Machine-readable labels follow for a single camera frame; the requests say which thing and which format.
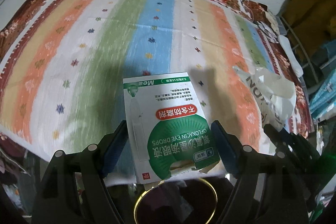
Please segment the striped colourful bed cloth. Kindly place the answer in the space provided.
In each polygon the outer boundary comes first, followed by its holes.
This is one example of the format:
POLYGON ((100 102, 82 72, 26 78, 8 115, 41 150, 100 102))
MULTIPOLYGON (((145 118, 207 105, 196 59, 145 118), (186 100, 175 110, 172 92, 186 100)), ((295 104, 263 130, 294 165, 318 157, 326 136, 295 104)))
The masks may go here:
POLYGON ((268 153, 293 113, 276 40, 211 0, 49 0, 1 62, 1 133, 50 161, 126 121, 120 182, 222 173, 213 121, 268 153))

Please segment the green white eye-drops box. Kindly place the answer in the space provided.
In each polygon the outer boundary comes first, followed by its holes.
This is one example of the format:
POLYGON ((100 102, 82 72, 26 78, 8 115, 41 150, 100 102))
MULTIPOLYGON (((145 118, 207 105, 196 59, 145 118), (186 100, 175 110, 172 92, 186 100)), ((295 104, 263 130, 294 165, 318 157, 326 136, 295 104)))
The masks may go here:
POLYGON ((123 79, 123 97, 138 183, 217 165, 214 136, 188 73, 123 79))

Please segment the white plastic wrapper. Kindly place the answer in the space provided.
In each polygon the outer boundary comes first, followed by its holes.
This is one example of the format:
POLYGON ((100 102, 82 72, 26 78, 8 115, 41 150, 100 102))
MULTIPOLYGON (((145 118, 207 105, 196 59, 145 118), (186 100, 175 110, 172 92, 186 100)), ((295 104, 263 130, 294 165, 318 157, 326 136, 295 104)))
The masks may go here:
POLYGON ((294 113, 295 84, 262 67, 256 68, 254 74, 247 73, 237 66, 234 66, 233 70, 255 98, 261 112, 262 125, 270 124, 277 131, 281 131, 294 113))

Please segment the yellow hanging garment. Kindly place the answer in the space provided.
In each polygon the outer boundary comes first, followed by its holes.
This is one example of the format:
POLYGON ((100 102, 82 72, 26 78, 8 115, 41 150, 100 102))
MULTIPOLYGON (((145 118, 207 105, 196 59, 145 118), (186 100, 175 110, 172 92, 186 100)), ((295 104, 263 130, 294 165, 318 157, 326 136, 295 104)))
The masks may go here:
POLYGON ((286 0, 282 17, 294 31, 290 43, 299 39, 309 57, 335 39, 335 0, 286 0))

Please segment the blue patterned fabric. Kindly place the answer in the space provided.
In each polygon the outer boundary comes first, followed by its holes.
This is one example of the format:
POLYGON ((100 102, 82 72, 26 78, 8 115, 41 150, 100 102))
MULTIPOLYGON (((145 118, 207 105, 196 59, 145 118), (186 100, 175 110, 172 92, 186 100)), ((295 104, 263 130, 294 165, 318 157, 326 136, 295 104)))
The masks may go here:
POLYGON ((324 44, 312 57, 321 71, 322 83, 313 94, 309 109, 313 119, 320 118, 331 106, 335 106, 335 39, 324 44))

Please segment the black gold-rimmed trash bin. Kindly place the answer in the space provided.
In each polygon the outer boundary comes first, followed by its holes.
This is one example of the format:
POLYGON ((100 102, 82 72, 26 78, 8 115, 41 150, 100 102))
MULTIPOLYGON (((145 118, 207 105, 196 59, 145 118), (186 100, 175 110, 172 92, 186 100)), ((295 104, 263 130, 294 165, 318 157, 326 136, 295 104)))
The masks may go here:
POLYGON ((205 179, 161 182, 141 194, 135 223, 210 223, 218 204, 215 188, 205 179))

